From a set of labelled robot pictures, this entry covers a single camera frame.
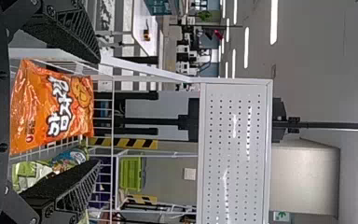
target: sign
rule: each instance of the sign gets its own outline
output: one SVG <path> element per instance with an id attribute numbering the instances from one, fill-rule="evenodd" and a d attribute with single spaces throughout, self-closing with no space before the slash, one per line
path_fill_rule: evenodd
<path id="1" fill-rule="evenodd" d="M 288 212 L 274 212 L 274 221 L 290 222 L 290 213 Z"/>

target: snack bag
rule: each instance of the snack bag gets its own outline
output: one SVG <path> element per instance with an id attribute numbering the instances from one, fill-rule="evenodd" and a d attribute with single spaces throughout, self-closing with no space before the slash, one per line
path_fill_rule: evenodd
<path id="1" fill-rule="evenodd" d="M 11 95 L 10 154 L 63 138 L 94 135 L 90 77 L 76 77 L 21 61 Z"/>

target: white pegboard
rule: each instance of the white pegboard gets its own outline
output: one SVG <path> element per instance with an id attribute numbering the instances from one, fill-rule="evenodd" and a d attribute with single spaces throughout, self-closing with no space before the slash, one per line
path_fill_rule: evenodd
<path id="1" fill-rule="evenodd" d="M 269 87 L 203 88 L 198 223 L 267 223 Z"/>

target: store shelf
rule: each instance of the store shelf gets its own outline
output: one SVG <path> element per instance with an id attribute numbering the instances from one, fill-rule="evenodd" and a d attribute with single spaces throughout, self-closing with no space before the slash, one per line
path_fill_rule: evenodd
<path id="1" fill-rule="evenodd" d="M 11 51 L 16 57 L 30 57 L 28 52 Z M 109 216 L 115 212 L 136 213 L 133 210 L 120 210 L 119 198 L 119 162 L 126 157 L 151 158 L 186 158 L 198 157 L 197 182 L 197 223 L 268 223 L 269 214 L 269 173 L 271 151 L 271 112 L 272 112 L 272 81 L 267 79 L 223 79 L 185 77 L 179 74 L 131 63 L 112 57 L 103 57 L 101 65 L 115 69 L 124 69 L 146 74 L 144 77 L 122 77 L 105 74 L 97 66 L 90 66 L 78 61 L 74 56 L 57 50 L 43 52 L 39 56 L 35 51 L 30 52 L 36 61 L 45 65 L 55 66 L 67 73 L 92 75 L 95 82 L 111 81 L 112 92 L 115 92 L 114 82 L 147 81 L 169 83 L 193 83 L 200 85 L 200 124 L 199 151 L 192 153 L 143 152 L 134 154 L 132 150 L 120 150 L 115 147 L 98 147 L 91 157 L 103 160 L 104 168 L 98 181 L 103 189 L 96 193 L 107 194 L 103 200 L 92 199 L 103 203 L 104 211 Z M 116 112 L 112 100 L 98 103 L 107 104 L 100 108 L 107 114 L 99 118 L 111 119 L 109 113 Z M 102 127 L 110 132 L 112 142 L 114 129 Z M 33 159 L 33 154 L 22 157 Z"/>

